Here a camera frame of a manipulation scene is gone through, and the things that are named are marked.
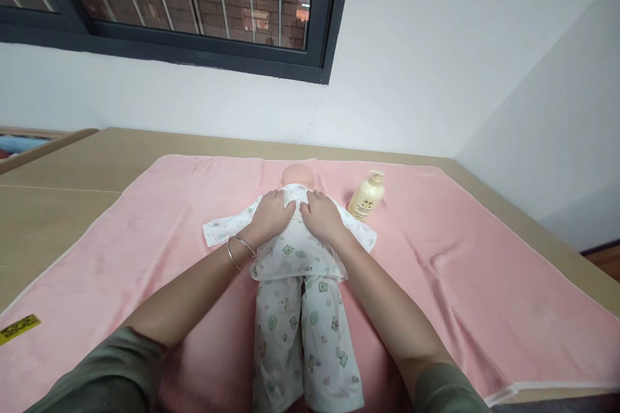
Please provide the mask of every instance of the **pink towel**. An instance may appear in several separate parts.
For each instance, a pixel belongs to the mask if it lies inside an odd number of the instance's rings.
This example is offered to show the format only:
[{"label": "pink towel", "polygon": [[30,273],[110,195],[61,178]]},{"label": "pink towel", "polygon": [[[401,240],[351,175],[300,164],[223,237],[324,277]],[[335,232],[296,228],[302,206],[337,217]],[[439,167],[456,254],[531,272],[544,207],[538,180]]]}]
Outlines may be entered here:
[{"label": "pink towel", "polygon": [[[489,404],[517,387],[620,386],[620,321],[437,168],[308,160],[345,205],[368,170],[386,171],[368,225],[375,259],[422,307]],[[3,411],[47,393],[144,299],[209,253],[202,225],[279,186],[288,161],[165,156],[0,317],[42,323],[0,347]],[[343,285],[366,410],[407,410],[402,382]],[[247,271],[167,358],[173,410],[250,411],[256,283]],[[305,411],[302,401],[293,411]]]}]

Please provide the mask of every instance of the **white wall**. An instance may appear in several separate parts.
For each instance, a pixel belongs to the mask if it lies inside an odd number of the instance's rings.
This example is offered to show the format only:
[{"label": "white wall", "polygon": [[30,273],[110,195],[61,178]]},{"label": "white wall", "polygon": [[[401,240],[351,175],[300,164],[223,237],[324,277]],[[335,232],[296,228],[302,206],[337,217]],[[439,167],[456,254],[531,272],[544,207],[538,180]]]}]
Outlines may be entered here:
[{"label": "white wall", "polygon": [[595,0],[456,160],[574,248],[620,238],[620,0]]},{"label": "white wall", "polygon": [[329,86],[0,45],[0,124],[453,156],[591,2],[347,0]]}]

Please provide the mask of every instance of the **bracelet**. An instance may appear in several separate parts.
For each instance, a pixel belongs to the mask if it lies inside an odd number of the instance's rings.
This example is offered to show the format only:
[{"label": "bracelet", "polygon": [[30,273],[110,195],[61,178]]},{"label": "bracelet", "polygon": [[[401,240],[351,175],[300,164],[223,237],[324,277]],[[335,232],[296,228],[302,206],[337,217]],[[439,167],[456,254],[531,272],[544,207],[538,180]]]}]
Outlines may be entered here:
[{"label": "bracelet", "polygon": [[234,264],[234,267],[237,268],[239,271],[241,271],[241,268],[239,267],[239,265],[237,265],[234,262],[234,258],[233,258],[233,254],[231,253],[231,239],[233,237],[229,237],[228,240],[226,241],[226,246],[228,247],[228,256],[231,258],[232,263]]},{"label": "bracelet", "polygon": [[241,271],[241,268],[239,267],[239,265],[237,265],[237,263],[235,262],[234,258],[233,258],[233,254],[231,253],[231,239],[236,239],[237,241],[239,241],[241,244],[243,244],[243,246],[245,246],[251,253],[252,258],[256,258],[256,252],[254,251],[254,249],[252,247],[250,247],[250,245],[244,241],[243,239],[240,239],[237,236],[231,236],[228,238],[228,241],[226,242],[226,246],[228,248],[228,256],[230,257],[232,263],[234,264],[234,267],[237,268],[239,271]]},{"label": "bracelet", "polygon": [[248,242],[244,241],[242,238],[240,238],[236,234],[232,238],[233,239],[237,239],[240,243],[245,245],[245,247],[250,251],[252,258],[256,258],[256,250],[254,250],[252,247],[250,247],[250,244],[248,244]]}]

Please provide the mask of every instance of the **printed baby onesie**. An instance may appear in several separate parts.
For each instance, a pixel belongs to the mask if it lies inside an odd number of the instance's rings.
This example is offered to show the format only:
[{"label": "printed baby onesie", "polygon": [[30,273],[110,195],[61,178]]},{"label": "printed baby onesie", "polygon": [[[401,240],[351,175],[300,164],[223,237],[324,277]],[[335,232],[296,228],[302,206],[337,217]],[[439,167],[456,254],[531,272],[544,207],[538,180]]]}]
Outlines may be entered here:
[{"label": "printed baby onesie", "polygon": [[[297,206],[289,225],[279,236],[264,243],[256,251],[256,259],[250,266],[252,277],[257,281],[280,279],[291,276],[333,276],[339,282],[347,279],[347,272],[335,253],[324,247],[305,227],[300,212],[301,202],[308,202],[308,190],[301,184],[290,184],[282,188],[284,207],[295,200]],[[203,226],[207,245],[226,242],[246,227],[254,216],[262,196],[235,216],[215,219]],[[367,252],[377,240],[377,233],[354,218],[345,208],[336,203],[342,222]]]},{"label": "printed baby onesie", "polygon": [[[364,406],[362,380],[338,289],[347,279],[346,269],[304,225],[299,207],[307,202],[308,189],[292,184],[283,190],[284,207],[297,201],[293,218],[279,236],[259,247],[250,266],[252,278],[261,281],[254,333],[254,411],[281,413],[302,394],[318,412],[356,410]],[[261,198],[238,215],[204,225],[207,245],[223,243],[247,226]],[[336,207],[343,224],[370,252],[377,233],[337,203]]]}]

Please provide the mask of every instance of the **dark window frame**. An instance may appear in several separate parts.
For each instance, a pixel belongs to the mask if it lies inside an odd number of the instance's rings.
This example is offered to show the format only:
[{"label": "dark window frame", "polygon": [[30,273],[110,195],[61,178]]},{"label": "dark window frame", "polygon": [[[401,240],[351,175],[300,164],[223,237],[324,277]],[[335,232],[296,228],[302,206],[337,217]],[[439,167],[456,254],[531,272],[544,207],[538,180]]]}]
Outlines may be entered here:
[{"label": "dark window frame", "polygon": [[208,66],[328,84],[345,0],[311,0],[306,51],[92,19],[80,0],[55,12],[0,6],[0,41]]}]

